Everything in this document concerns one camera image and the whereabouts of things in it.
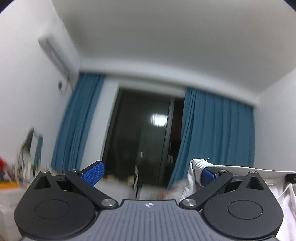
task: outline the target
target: white ceiling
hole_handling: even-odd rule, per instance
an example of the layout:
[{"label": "white ceiling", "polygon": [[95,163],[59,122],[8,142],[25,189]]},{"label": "white ceiling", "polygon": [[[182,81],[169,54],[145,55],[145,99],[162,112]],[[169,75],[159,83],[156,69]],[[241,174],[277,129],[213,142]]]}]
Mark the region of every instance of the white ceiling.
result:
[{"label": "white ceiling", "polygon": [[283,0],[52,0],[84,58],[198,72],[258,94],[296,68]]}]

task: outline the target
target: blue curtain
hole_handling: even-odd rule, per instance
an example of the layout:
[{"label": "blue curtain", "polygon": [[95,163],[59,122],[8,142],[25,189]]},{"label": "blue curtain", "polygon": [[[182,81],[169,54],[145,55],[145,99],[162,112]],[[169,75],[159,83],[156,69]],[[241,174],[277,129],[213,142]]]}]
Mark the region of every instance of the blue curtain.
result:
[{"label": "blue curtain", "polygon": [[79,75],[74,93],[61,123],[51,166],[58,172],[79,169],[89,128],[105,75]]},{"label": "blue curtain", "polygon": [[186,178],[189,162],[202,158],[215,165],[253,167],[253,107],[188,88],[185,94],[181,146],[169,187]]}]

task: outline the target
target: white crosshair logo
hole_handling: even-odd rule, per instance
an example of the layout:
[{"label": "white crosshair logo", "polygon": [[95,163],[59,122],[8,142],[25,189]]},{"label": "white crosshair logo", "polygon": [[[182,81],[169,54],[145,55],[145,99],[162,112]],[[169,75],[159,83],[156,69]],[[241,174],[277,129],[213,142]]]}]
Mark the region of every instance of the white crosshair logo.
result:
[{"label": "white crosshair logo", "polygon": [[152,207],[154,204],[151,203],[151,202],[148,202],[148,203],[145,203],[144,205],[145,205],[146,207],[149,207],[149,208],[150,208],[150,207]]}]

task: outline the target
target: metal screw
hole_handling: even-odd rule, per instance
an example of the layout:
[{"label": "metal screw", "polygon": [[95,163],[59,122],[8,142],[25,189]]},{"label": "metal screw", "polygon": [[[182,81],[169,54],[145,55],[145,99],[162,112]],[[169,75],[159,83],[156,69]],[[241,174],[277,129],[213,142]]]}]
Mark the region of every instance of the metal screw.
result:
[{"label": "metal screw", "polygon": [[105,207],[112,207],[116,204],[116,201],[114,199],[104,199],[101,204]]},{"label": "metal screw", "polygon": [[182,201],[183,205],[188,206],[188,207],[192,207],[194,205],[196,205],[196,201],[193,199],[184,199]]}]

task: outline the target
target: wall-mounted air conditioner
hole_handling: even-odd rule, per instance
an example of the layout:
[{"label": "wall-mounted air conditioner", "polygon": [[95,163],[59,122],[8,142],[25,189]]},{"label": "wall-mounted air conditioner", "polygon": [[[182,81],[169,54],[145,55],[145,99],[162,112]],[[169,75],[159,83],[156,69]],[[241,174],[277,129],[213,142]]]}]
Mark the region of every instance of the wall-mounted air conditioner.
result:
[{"label": "wall-mounted air conditioner", "polygon": [[72,86],[75,85],[82,60],[64,23],[61,20],[53,23],[40,35],[38,41],[66,80]]}]

